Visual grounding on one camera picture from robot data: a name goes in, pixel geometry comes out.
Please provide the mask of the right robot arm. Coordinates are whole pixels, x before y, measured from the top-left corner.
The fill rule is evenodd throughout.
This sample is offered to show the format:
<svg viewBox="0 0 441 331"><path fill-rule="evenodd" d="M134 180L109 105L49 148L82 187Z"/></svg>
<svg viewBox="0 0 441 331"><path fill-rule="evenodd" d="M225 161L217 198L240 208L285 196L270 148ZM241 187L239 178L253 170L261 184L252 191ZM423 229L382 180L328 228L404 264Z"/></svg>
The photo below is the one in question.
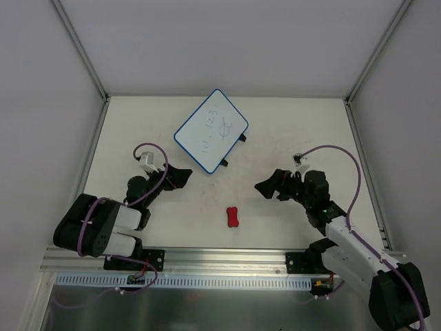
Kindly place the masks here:
<svg viewBox="0 0 441 331"><path fill-rule="evenodd" d="M324 172L277 169L254 187L266 199L299 203L323 236L297 258L295 267L337 274L367 302L381 330L411 329L415 323L424 329L430 307L419 269L375 249L347 223L349 214L331 200Z"/></svg>

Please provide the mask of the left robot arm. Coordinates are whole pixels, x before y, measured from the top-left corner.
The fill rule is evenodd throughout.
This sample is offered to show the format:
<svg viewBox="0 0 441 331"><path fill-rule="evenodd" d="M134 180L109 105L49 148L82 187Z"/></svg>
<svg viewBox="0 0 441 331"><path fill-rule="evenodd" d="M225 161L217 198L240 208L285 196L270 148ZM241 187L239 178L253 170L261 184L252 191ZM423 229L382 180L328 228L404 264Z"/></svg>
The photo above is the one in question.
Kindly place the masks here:
<svg viewBox="0 0 441 331"><path fill-rule="evenodd" d="M142 231L151 217L149 206L163 191L183 188L192 170L169 166L167 171L153 171L135 176L127 183L122 203L80 194L56 227L53 243L80 256L120 255L129 269L140 267L144 253L135 237L119 230Z"/></svg>

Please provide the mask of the blue framed whiteboard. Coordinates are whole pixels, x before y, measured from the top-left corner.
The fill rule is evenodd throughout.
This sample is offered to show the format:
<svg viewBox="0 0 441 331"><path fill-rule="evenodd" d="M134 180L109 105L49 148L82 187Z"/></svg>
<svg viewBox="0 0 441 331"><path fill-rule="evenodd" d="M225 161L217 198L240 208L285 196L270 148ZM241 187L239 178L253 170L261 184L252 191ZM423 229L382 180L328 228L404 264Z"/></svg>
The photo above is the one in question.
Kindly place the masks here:
<svg viewBox="0 0 441 331"><path fill-rule="evenodd" d="M208 174L224 163L249 122L220 89L215 89L174 133L175 142Z"/></svg>

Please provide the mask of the red bone-shaped eraser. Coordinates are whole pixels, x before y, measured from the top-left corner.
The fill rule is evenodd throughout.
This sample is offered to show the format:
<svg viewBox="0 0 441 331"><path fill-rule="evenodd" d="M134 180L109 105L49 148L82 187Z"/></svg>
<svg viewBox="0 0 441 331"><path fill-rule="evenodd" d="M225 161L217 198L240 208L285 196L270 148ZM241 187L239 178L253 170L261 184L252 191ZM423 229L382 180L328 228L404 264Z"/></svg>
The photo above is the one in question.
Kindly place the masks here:
<svg viewBox="0 0 441 331"><path fill-rule="evenodd" d="M226 209L226 213L227 213L227 226L229 228L237 228L239 226L238 208L228 207Z"/></svg>

